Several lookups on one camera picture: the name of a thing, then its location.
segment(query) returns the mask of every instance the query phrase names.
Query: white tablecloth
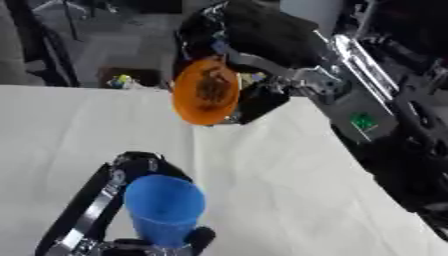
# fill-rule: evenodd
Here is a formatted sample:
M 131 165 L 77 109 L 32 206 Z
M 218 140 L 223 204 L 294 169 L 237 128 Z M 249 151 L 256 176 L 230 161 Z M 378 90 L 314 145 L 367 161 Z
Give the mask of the white tablecloth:
M 204 256 L 433 256 L 448 244 L 362 170 L 307 100 L 248 126 L 192 127 L 170 96 L 0 86 L 0 254 L 30 255 L 98 167 L 159 152 L 204 189 Z M 132 237 L 123 210 L 109 238 Z

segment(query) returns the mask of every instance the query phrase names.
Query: blue cup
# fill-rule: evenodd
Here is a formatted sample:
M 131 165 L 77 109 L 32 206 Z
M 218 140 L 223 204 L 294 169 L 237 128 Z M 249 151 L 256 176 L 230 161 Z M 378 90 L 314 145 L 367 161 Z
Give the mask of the blue cup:
M 138 236 L 164 248 L 179 248 L 204 212 L 204 194 L 194 184 L 150 175 L 131 183 L 124 195 Z

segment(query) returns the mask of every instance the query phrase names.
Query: screw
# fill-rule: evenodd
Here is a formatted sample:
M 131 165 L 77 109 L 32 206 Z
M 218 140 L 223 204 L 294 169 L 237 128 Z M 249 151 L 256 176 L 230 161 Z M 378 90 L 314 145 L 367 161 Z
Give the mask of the screw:
M 149 166 L 149 170 L 152 172 L 157 171 L 157 169 L 159 168 L 159 165 L 157 163 L 157 160 L 154 158 L 150 158 L 148 160 L 148 166 Z
M 339 74 L 339 73 L 341 73 L 341 68 L 338 67 L 338 66 L 336 66 L 336 65 L 333 65 L 333 66 L 331 66 L 331 71 L 332 71 L 334 74 Z
M 116 184 L 123 184 L 126 179 L 126 174 L 122 170 L 115 170 L 112 173 L 112 179 Z

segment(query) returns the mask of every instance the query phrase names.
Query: chair leg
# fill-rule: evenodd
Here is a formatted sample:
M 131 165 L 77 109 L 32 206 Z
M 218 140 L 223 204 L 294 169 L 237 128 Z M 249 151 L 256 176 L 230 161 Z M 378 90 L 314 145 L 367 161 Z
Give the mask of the chair leg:
M 72 33 L 73 40 L 79 41 L 78 31 L 76 30 L 75 24 L 73 22 L 73 17 L 70 12 L 67 0 L 62 0 L 62 5 L 64 7 L 65 16 L 68 20 L 68 25 L 70 26 L 70 31 Z

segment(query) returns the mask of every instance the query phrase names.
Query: orange bowl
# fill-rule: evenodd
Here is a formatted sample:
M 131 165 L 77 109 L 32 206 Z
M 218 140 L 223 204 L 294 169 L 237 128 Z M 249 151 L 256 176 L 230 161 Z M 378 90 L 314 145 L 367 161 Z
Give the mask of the orange bowl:
M 185 121 L 217 124 L 238 105 L 239 80 L 217 56 L 195 61 L 176 79 L 173 106 Z

